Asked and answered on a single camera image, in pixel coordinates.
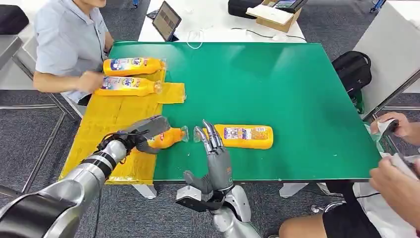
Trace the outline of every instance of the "bottle label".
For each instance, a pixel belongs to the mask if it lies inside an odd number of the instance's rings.
[[[114,71],[128,70],[132,66],[147,66],[146,58],[128,58],[128,59],[112,59],[111,69]]]
[[[268,132],[265,127],[242,128],[225,127],[223,137],[225,139],[244,139],[244,140],[266,140]]]
[[[104,77],[101,89],[120,90],[126,88],[138,88],[140,81],[133,77]]]

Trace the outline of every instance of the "yellow detergent bottle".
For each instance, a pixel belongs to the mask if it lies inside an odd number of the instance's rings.
[[[104,84],[95,91],[103,96],[146,96],[150,93],[160,93],[162,83],[146,78],[134,77],[104,77]]]
[[[266,125],[214,125],[225,147],[269,149],[273,145],[273,129]],[[194,141],[200,138],[194,133]]]
[[[107,76],[130,76],[152,74],[163,68],[163,62],[155,58],[107,59],[104,74]]]
[[[169,130],[165,131],[162,134],[159,134],[153,139],[148,140],[147,143],[150,147],[158,148],[158,149],[166,149],[176,142],[184,141],[188,142],[190,139],[188,134],[188,127],[183,126],[181,128],[170,128]]]

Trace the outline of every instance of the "black device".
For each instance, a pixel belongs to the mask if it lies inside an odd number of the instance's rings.
[[[156,17],[156,15],[158,14],[158,11],[159,11],[159,9],[158,10],[151,11],[151,12],[149,12],[149,13],[146,14],[146,17],[148,17],[148,18],[150,18],[150,19],[153,20]]]
[[[20,7],[0,4],[0,35],[17,35],[29,24]]]
[[[273,7],[288,13],[296,13],[308,0],[278,0]]]
[[[262,2],[263,0],[229,0],[227,3],[227,12],[232,16],[256,19],[256,17],[246,14],[247,9],[249,7],[256,7]]]
[[[383,132],[383,135],[391,135],[393,134],[397,128],[399,127],[400,122],[398,120],[393,120],[388,127],[385,129],[385,131]]]
[[[181,17],[169,6],[166,1],[163,1],[162,6],[155,18],[153,19],[152,25],[156,28],[159,34],[167,42],[177,41],[173,33],[175,32],[176,27],[181,22]]]
[[[348,51],[332,62],[350,98],[372,81],[370,58],[361,52]]]

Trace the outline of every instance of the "person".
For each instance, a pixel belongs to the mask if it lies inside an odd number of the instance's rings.
[[[387,113],[371,124],[378,132],[378,121],[398,119],[395,135],[420,146],[420,122],[410,123],[400,113]],[[420,174],[420,161],[415,162]],[[416,238],[420,230],[420,181],[393,166],[389,157],[370,171],[369,183],[349,184],[343,189],[347,203],[332,210],[286,220],[280,238]]]
[[[87,105],[103,84],[99,72],[114,42],[99,11],[105,5],[106,0],[50,0],[37,12],[37,90]]]

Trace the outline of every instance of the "black shorts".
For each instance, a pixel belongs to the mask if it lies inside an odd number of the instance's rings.
[[[353,184],[343,191],[347,203],[339,205],[322,215],[328,238],[381,238],[370,222],[353,193]]]
[[[88,105],[90,99],[91,99],[91,96],[92,96],[91,94],[86,95],[84,98],[82,98],[82,99],[79,100],[79,102],[77,103],[77,105],[85,106],[86,107]]]

